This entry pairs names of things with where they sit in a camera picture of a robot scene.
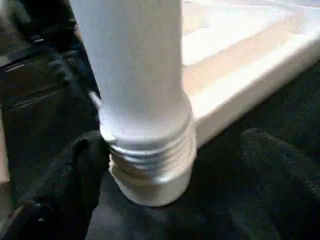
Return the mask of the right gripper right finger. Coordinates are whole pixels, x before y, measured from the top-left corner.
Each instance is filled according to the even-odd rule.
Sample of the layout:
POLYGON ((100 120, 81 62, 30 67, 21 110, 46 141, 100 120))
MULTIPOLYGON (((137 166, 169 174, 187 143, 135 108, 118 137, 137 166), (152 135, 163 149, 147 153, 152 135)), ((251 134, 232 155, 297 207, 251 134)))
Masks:
POLYGON ((241 134, 246 164, 283 240, 320 238, 320 166, 295 146, 259 129, 241 134))

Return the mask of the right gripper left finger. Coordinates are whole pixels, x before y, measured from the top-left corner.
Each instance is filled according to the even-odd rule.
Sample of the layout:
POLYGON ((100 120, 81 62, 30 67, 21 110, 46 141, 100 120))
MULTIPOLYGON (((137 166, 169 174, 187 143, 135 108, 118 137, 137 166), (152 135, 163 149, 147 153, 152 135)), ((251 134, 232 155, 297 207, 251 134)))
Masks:
POLYGON ((109 148, 98 131, 71 142, 18 202, 2 240, 83 240, 108 168, 109 148))

